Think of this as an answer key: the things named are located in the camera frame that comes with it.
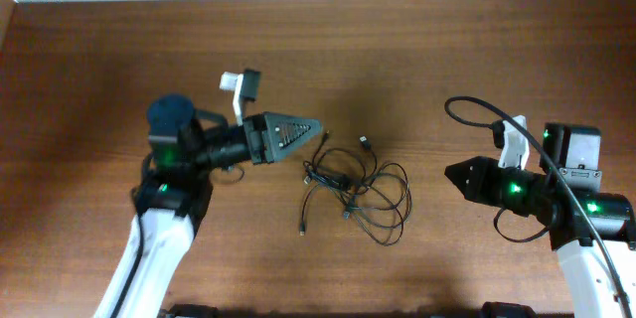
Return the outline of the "black USB cable thin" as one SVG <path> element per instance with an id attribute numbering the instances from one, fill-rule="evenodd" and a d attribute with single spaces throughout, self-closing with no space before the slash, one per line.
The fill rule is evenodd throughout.
<path id="1" fill-rule="evenodd" d="M 357 198 L 371 190 L 373 182 L 381 174 L 381 168 L 378 166 L 377 155 L 374 152 L 369 139 L 366 136 L 361 136 L 359 138 L 359 142 L 362 145 L 363 150 L 370 153 L 374 158 L 374 169 L 370 174 L 368 174 L 367 167 L 363 163 L 362 159 L 351 151 L 344 148 L 336 147 L 322 151 L 322 148 L 326 144 L 328 139 L 329 132 L 325 132 L 322 135 L 320 144 L 315 150 L 312 159 L 310 161 L 303 162 L 303 167 L 306 174 L 304 182 L 309 185 L 312 181 L 314 181 L 316 185 L 312 187 L 304 197 L 300 214 L 299 234 L 301 236 L 304 236 L 307 231 L 307 214 L 309 200 L 317 189 L 325 188 L 332 194 L 334 194 L 335 197 L 342 204 L 344 218 L 349 219 L 351 217 L 355 217 L 358 221 L 359 226 L 372 239 L 374 239 L 375 237 L 373 236 L 373 234 L 360 220 L 364 208 L 360 207 L 357 204 Z M 332 152 L 342 152 L 349 155 L 350 157 L 353 157 L 363 169 L 363 175 L 360 178 L 354 178 L 348 176 L 344 172 L 338 172 L 322 166 L 321 163 L 323 159 Z"/>

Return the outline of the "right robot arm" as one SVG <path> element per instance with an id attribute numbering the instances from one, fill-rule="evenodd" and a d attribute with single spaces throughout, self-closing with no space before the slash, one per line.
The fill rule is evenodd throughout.
<path id="1" fill-rule="evenodd" d="M 473 157 L 447 166 L 445 177 L 469 202 L 542 224 L 575 316 L 634 316 L 635 213 L 624 196 L 600 190 L 600 130 L 547 124 L 541 173 L 525 168 L 529 141 L 521 132 L 499 121 L 494 133 L 499 159 Z"/>

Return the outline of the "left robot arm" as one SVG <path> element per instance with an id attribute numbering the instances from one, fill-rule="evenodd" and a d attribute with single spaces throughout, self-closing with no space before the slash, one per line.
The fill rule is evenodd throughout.
<path id="1" fill-rule="evenodd" d="M 264 112 L 230 125 L 181 94 L 146 113 L 151 151 L 131 192 L 127 245 L 98 305 L 98 317 L 155 317 L 190 249 L 213 192 L 211 174 L 237 164 L 280 162 L 322 130 L 319 120 Z"/>

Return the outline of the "black USB cable thick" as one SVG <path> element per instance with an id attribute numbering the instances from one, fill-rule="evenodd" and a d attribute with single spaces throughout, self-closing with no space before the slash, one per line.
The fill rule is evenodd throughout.
<path id="1" fill-rule="evenodd" d="M 372 155 L 366 151 L 362 151 L 369 155 L 372 159 L 372 167 L 369 167 L 363 157 L 353 151 L 355 155 L 359 156 L 363 163 L 367 167 L 367 173 L 370 174 L 374 169 L 374 158 Z M 328 167 L 325 164 L 325 161 L 337 154 L 342 154 L 358 164 L 361 169 L 361 173 L 359 175 L 348 174 L 341 170 L 336 170 Z M 322 166 L 332 169 L 338 172 L 344 172 L 350 177 L 360 178 L 363 175 L 363 169 L 359 165 L 359 163 L 349 155 L 342 152 L 332 152 L 328 154 L 321 163 Z M 411 191 L 410 180 L 406 173 L 405 168 L 398 162 L 395 161 L 387 161 L 380 162 L 378 159 L 378 166 L 381 168 L 380 176 L 373 182 L 372 189 L 362 196 L 357 198 L 357 204 L 360 207 L 363 207 L 362 216 L 360 220 L 363 224 L 365 224 L 368 230 L 373 234 L 375 238 L 371 238 L 358 224 L 358 221 L 355 217 L 351 217 L 346 220 L 353 221 L 374 243 L 383 246 L 390 247 L 399 243 L 401 240 L 405 225 L 408 219 L 411 216 L 413 210 L 413 194 Z M 308 186 L 305 195 L 308 191 L 314 187 L 316 183 L 312 181 Z M 311 199 L 309 200 L 308 206 L 308 214 L 307 214 L 307 229 L 308 229 L 308 218 L 309 218 L 309 208 L 310 203 L 314 197 L 314 195 L 320 191 L 325 190 L 336 199 L 337 203 L 342 207 L 342 216 L 343 216 L 343 206 L 339 202 L 339 200 L 332 194 L 329 190 L 325 188 L 317 189 Z"/>

